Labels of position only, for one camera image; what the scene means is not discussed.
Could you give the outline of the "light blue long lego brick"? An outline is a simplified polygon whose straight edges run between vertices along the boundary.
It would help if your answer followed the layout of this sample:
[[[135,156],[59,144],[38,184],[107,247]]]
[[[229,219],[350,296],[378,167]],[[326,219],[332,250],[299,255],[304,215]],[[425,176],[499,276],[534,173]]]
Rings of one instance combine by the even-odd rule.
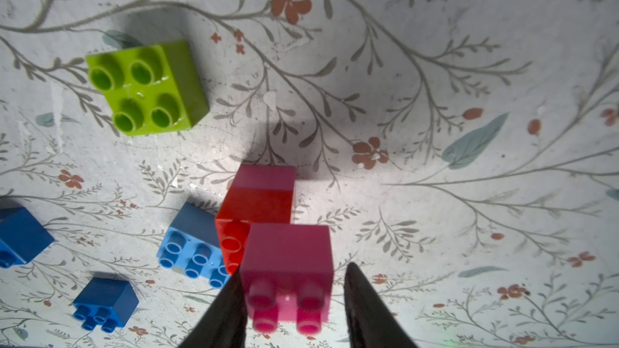
[[[230,279],[214,215],[188,202],[170,224],[156,257],[161,267],[177,268],[190,279],[203,277],[212,288],[222,288]]]

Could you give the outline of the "red lego brick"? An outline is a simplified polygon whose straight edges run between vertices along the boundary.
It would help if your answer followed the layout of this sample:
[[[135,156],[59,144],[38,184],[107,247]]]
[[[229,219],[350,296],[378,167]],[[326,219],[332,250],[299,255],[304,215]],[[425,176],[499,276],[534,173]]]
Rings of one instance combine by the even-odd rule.
[[[251,225],[289,224],[297,170],[291,166],[241,164],[215,217],[226,272],[240,266]]]

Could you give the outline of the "green lego brick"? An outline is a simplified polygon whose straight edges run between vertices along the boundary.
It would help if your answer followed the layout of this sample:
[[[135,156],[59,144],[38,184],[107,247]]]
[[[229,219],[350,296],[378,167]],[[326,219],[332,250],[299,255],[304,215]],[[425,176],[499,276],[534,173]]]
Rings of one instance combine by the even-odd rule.
[[[89,55],[85,62],[124,135],[189,130],[209,112],[185,40]]]

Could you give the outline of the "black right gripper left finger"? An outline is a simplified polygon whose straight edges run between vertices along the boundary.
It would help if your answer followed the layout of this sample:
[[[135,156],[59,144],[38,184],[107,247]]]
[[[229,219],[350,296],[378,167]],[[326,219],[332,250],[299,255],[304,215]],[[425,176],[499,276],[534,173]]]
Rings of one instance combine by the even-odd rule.
[[[247,324],[248,311],[240,271],[237,270],[179,347],[245,347]]]

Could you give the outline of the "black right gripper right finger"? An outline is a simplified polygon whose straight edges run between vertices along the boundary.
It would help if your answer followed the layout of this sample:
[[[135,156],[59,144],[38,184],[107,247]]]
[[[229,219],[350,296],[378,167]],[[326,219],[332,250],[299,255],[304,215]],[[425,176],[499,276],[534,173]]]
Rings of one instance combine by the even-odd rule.
[[[417,348],[395,320],[359,266],[348,264],[344,282],[350,347]]]

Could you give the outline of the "pink lego brick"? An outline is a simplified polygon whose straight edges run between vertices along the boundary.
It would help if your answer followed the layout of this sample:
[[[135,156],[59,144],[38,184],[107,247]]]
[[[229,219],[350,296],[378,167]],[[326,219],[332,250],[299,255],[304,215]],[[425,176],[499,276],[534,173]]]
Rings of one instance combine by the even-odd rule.
[[[240,265],[252,328],[267,334],[293,322],[300,334],[319,334],[328,321],[334,273],[329,227],[253,225]]]

